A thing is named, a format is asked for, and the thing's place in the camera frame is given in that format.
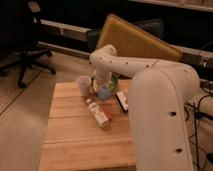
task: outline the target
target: yellow object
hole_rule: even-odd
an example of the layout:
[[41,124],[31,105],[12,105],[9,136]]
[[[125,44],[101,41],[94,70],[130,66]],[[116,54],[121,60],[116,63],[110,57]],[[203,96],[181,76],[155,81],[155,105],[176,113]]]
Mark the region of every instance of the yellow object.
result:
[[112,14],[106,19],[96,49],[107,44],[115,46],[118,56],[179,61],[183,55],[168,43]]

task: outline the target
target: wooden board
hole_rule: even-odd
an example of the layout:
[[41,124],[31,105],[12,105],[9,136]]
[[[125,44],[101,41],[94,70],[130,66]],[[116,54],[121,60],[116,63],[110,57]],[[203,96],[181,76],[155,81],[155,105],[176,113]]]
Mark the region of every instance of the wooden board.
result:
[[183,55],[168,43],[112,14],[106,19],[96,48],[107,44],[115,46],[118,57],[180,61]]
[[[119,81],[118,89],[127,93],[129,82]],[[131,166],[134,170],[128,115],[115,96],[105,102],[95,99],[112,113],[113,119],[105,129],[97,126],[75,83],[56,85],[39,171],[125,170]]]

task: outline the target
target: bottle label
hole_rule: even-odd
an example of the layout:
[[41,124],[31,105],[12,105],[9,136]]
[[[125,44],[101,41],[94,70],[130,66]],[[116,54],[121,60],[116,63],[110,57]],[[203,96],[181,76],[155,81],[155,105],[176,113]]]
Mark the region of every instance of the bottle label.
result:
[[95,102],[89,105],[89,109],[100,127],[104,127],[108,124],[109,119],[100,106],[98,106]]

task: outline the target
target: bottle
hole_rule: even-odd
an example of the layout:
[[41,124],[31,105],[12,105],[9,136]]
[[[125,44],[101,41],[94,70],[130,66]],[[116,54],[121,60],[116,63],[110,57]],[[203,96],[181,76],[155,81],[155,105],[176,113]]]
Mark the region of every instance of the bottle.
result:
[[109,124],[109,119],[104,113],[104,111],[102,110],[102,108],[90,98],[88,98],[86,102],[98,126],[101,128],[107,126]]

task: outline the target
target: chair wheel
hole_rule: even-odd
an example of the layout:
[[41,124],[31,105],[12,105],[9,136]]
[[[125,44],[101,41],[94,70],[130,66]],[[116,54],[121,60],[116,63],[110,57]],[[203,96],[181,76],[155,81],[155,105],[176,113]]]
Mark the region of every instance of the chair wheel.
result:
[[53,54],[52,54],[52,52],[51,52],[50,50],[47,51],[46,55],[47,55],[48,57],[53,56]]
[[26,86],[25,83],[20,82],[20,83],[18,83],[18,87],[21,88],[21,89],[24,89],[24,88],[26,88],[27,86]]
[[51,72],[52,75],[56,74],[56,71],[54,69],[50,69],[50,72]]

